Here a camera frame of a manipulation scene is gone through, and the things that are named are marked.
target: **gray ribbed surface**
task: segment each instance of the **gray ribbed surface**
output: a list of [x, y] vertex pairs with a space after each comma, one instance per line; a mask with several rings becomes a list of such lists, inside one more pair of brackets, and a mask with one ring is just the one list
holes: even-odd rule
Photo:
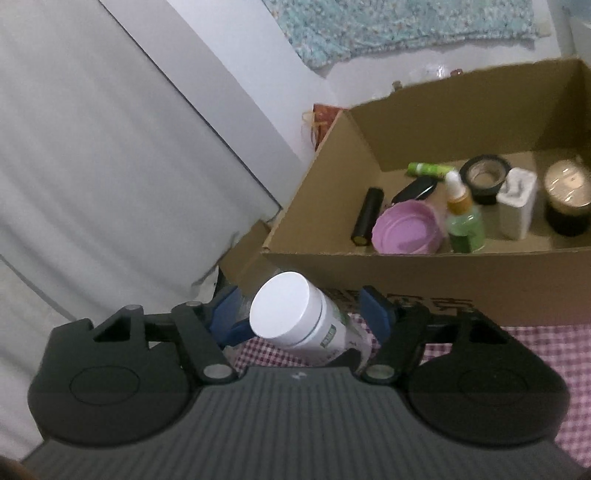
[[40, 480], [574, 480], [583, 472], [550, 442], [499, 451], [440, 437], [394, 390], [347, 369], [298, 372], [251, 368], [233, 385], [205, 389], [182, 421], [146, 442], [90, 450], [51, 440], [25, 464]]

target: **red gingham tablecloth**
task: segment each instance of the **red gingham tablecloth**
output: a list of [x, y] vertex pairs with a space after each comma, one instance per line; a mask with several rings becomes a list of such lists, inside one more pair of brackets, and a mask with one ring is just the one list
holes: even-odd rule
[[[350, 317], [368, 331], [374, 348], [379, 348], [363, 319]], [[556, 443], [578, 463], [591, 467], [591, 325], [556, 327], [505, 327], [513, 337], [556, 370], [569, 386], [570, 407]], [[427, 345], [424, 360], [449, 351], [446, 345]], [[307, 367], [301, 359], [269, 342], [253, 338], [242, 345], [235, 360], [240, 373], [249, 365], [264, 367]]]

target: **bottle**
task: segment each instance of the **bottle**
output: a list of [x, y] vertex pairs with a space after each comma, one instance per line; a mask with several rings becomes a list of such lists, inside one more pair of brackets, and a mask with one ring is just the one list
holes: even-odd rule
[[407, 168], [407, 174], [411, 177], [419, 177], [421, 175], [427, 175], [429, 177], [435, 177], [439, 180], [443, 180], [445, 175], [454, 170], [449, 165], [438, 165], [434, 163], [409, 163]]
[[329, 363], [349, 348], [369, 359], [371, 342], [348, 315], [305, 277], [283, 272], [268, 280], [252, 301], [252, 331], [313, 366]]
[[446, 229], [455, 253], [468, 254], [484, 246], [484, 223], [472, 195], [453, 170], [445, 175], [447, 192]]

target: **white plastic jar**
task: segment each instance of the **white plastic jar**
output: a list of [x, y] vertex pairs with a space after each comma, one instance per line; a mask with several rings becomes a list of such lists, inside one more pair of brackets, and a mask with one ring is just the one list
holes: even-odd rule
[[313, 365], [324, 365], [349, 348], [369, 358], [367, 334], [349, 316], [296, 272], [281, 273], [265, 283], [252, 301], [252, 331]]

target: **green dropper bottle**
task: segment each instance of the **green dropper bottle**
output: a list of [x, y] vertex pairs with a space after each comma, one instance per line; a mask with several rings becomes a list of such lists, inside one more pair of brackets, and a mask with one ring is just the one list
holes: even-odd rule
[[446, 229], [452, 250], [469, 254], [484, 247], [484, 222], [480, 209], [474, 205], [470, 190], [462, 183], [460, 174], [452, 170], [445, 175], [447, 192]]

